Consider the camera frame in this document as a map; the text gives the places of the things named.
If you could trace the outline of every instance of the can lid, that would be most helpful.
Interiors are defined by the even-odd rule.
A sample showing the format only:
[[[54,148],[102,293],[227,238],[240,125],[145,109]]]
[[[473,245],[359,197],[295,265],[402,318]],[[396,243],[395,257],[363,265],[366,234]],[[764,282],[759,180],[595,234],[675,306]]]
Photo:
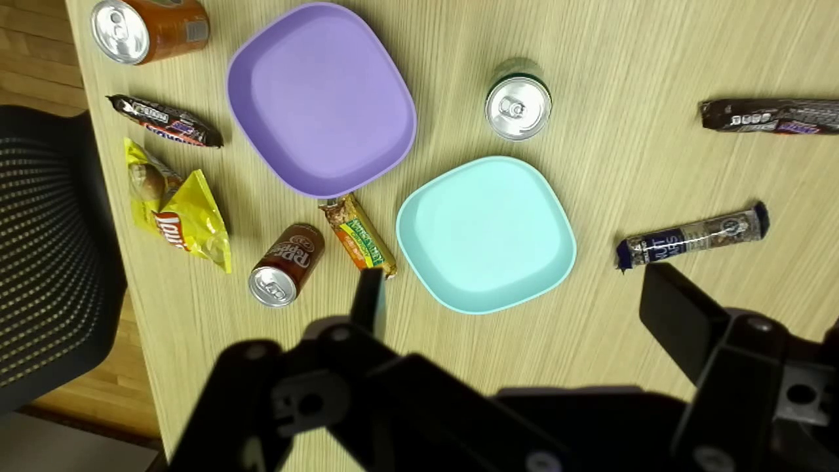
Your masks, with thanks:
[[[535,76],[507,76],[492,89],[485,112],[497,134],[530,139],[552,118],[552,91]]]
[[[296,282],[279,268],[254,268],[249,286],[265,306],[288,306],[296,298]]]
[[[101,49],[118,62],[142,62],[149,55],[149,29],[123,0],[102,0],[93,11]]]

